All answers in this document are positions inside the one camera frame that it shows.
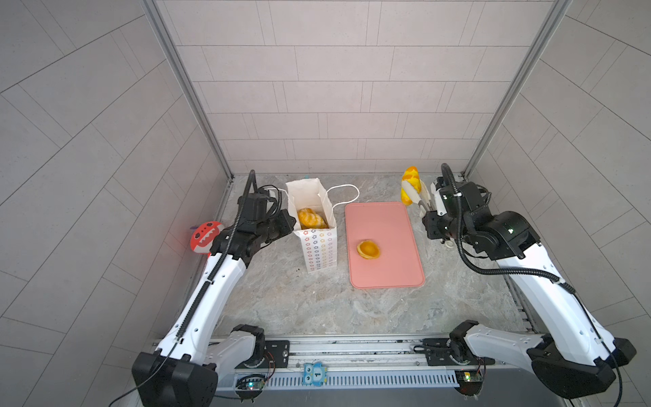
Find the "small yellow fake bread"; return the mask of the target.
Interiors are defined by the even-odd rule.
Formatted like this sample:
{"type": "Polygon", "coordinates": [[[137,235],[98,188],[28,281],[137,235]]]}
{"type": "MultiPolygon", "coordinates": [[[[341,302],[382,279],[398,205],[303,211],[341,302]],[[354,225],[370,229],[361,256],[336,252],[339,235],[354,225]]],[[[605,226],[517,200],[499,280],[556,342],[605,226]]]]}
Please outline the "small yellow fake bread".
{"type": "Polygon", "coordinates": [[[415,166],[409,167],[402,176],[401,181],[401,200],[405,206],[413,203],[419,203],[421,184],[419,171],[415,166]]]}

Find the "braided ring fake bread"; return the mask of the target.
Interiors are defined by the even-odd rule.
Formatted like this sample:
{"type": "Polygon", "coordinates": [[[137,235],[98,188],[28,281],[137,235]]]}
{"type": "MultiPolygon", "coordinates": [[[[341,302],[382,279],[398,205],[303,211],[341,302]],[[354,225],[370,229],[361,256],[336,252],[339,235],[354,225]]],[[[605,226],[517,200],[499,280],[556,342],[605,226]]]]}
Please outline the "braided ring fake bread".
{"type": "Polygon", "coordinates": [[[327,220],[311,208],[298,210],[298,221],[303,230],[328,229],[327,220]]]}

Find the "white printed paper bag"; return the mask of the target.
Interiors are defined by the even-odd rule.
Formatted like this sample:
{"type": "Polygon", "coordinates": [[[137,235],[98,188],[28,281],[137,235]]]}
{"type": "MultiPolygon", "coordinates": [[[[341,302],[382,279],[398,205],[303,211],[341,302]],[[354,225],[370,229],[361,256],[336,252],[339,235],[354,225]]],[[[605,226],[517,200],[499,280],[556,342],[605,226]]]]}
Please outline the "white printed paper bag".
{"type": "Polygon", "coordinates": [[[287,183],[288,213],[296,219],[294,234],[299,238],[306,268],[309,272],[322,271],[337,266],[337,206],[354,203],[360,195],[353,184],[342,184],[326,189],[320,179],[308,178],[287,183]],[[353,199],[332,203],[329,193],[338,188],[352,188],[353,199]],[[298,210],[311,208],[327,220],[328,229],[303,230],[298,221],[298,210]]]}

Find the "orange tart fake bread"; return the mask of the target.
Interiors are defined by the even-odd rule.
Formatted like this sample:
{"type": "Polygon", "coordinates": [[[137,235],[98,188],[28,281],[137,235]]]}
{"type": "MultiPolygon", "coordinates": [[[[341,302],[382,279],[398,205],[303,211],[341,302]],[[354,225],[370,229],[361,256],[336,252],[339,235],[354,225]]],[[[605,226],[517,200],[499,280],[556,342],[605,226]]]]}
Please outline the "orange tart fake bread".
{"type": "Polygon", "coordinates": [[[377,259],[381,255],[381,249],[372,240],[364,240],[356,247],[357,253],[363,259],[377,259]]]}

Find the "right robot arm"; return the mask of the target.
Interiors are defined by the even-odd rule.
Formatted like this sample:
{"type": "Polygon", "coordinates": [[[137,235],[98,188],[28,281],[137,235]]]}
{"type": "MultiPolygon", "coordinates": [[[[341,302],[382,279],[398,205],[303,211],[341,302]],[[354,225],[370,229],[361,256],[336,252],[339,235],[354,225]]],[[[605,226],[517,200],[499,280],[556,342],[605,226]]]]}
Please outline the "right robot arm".
{"type": "Polygon", "coordinates": [[[557,271],[528,220],[505,211],[492,214],[490,191],[458,182],[448,168],[433,185],[401,182],[401,193],[417,205],[427,237],[451,242],[462,262],[483,276],[509,276],[546,327],[542,334],[518,334],[467,320],[447,344],[426,340],[416,348],[458,365],[476,365],[478,376],[492,359],[529,371],[548,390],[573,401],[623,385],[622,367],[637,354],[633,344],[614,337],[587,310],[576,289],[557,271]]]}

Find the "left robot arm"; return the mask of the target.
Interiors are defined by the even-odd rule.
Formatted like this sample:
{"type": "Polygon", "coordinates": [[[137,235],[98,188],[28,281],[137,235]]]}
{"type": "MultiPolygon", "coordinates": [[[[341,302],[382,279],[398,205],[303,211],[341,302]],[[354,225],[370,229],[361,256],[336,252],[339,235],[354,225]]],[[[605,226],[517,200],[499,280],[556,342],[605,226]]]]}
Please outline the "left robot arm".
{"type": "Polygon", "coordinates": [[[208,257],[198,286],[156,350],[132,366],[143,405],[208,406],[222,376],[266,362],[261,327],[240,324],[217,344],[211,337],[252,257],[293,231],[296,220],[281,205],[280,189],[262,186],[239,198],[232,226],[210,221],[196,228],[191,248],[208,257]]]}

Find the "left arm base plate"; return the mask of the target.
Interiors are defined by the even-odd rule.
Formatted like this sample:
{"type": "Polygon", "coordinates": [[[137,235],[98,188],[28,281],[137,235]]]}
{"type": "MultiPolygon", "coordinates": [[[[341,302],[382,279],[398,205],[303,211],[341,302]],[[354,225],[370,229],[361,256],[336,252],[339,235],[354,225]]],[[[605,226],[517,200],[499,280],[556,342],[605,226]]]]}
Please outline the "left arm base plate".
{"type": "MultiPolygon", "coordinates": [[[[288,340],[267,340],[264,345],[264,352],[265,355],[270,354],[272,356],[277,369],[284,369],[288,367],[290,346],[291,343],[288,340]]],[[[269,360],[264,356],[256,369],[268,369],[269,366],[269,360]]]]}

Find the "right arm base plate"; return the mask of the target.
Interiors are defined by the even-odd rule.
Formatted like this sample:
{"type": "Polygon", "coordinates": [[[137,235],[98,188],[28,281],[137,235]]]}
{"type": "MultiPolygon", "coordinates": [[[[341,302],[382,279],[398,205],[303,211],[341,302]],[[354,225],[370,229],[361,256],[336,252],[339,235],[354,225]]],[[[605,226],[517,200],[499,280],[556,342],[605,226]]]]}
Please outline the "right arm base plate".
{"type": "Polygon", "coordinates": [[[449,338],[425,338],[421,347],[428,366],[456,366],[449,338]]]}

